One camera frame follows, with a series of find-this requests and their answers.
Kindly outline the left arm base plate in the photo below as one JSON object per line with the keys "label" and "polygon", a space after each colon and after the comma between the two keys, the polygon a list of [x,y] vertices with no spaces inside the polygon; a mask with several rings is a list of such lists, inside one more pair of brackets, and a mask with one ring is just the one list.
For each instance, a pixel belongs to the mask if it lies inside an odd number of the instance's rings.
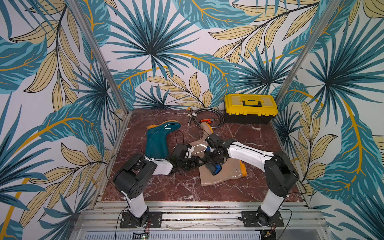
{"label": "left arm base plate", "polygon": [[159,229],[162,225],[163,213],[162,212],[148,212],[144,213],[140,218],[135,217],[130,212],[122,214],[120,228],[133,229],[133,228],[154,228]]}

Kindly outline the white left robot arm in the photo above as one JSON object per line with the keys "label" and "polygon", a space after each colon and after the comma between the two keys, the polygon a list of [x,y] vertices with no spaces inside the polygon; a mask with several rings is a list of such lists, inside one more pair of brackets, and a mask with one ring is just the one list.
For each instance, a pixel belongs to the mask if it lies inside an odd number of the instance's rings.
{"label": "white left robot arm", "polygon": [[178,144],[173,153],[161,159],[136,153],[114,175],[113,183],[123,194],[130,217],[137,226],[143,226],[148,220],[149,208],[143,191],[152,176],[168,176],[179,170],[189,171],[206,163],[201,157],[192,155],[194,149],[191,145]]}

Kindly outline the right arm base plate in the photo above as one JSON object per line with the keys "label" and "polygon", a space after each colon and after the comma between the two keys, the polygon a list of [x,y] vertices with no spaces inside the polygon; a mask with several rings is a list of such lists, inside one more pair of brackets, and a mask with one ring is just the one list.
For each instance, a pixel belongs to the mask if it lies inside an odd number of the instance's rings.
{"label": "right arm base plate", "polygon": [[262,211],[243,211],[238,219],[243,222],[245,228],[274,228],[285,226],[279,211],[277,211],[272,217],[264,214]]}

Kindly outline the blue grey cloth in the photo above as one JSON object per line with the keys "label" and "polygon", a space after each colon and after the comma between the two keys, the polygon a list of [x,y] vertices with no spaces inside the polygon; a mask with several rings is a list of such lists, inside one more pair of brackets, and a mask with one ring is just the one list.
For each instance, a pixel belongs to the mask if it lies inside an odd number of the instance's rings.
{"label": "blue grey cloth", "polygon": [[206,168],[211,172],[213,176],[217,175],[222,170],[224,159],[215,155],[215,153],[211,151],[210,147],[207,147],[205,151],[205,161]]}

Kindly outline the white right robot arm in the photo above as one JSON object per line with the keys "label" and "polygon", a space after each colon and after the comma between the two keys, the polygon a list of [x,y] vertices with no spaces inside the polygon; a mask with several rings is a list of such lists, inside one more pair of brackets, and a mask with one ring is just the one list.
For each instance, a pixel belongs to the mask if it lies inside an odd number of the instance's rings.
{"label": "white right robot arm", "polygon": [[253,165],[266,176],[268,192],[258,208],[255,222],[262,227],[273,226],[279,218],[279,209],[289,191],[299,180],[299,174],[285,152],[266,152],[246,146],[234,139],[222,140],[216,134],[209,135],[205,141],[207,162],[222,159],[237,159]]}

